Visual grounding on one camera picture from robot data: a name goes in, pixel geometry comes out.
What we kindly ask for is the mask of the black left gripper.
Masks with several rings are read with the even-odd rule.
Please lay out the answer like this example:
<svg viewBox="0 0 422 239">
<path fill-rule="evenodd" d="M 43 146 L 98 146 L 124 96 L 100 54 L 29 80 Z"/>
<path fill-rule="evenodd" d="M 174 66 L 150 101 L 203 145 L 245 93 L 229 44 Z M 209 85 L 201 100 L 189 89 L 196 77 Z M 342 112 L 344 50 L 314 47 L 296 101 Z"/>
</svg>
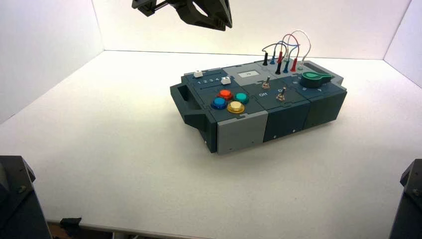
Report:
<svg viewBox="0 0 422 239">
<path fill-rule="evenodd" d="M 232 28 L 232 17 L 227 0 L 133 0 L 131 7 L 145 16 L 171 5 L 186 24 L 225 31 Z"/>
</svg>

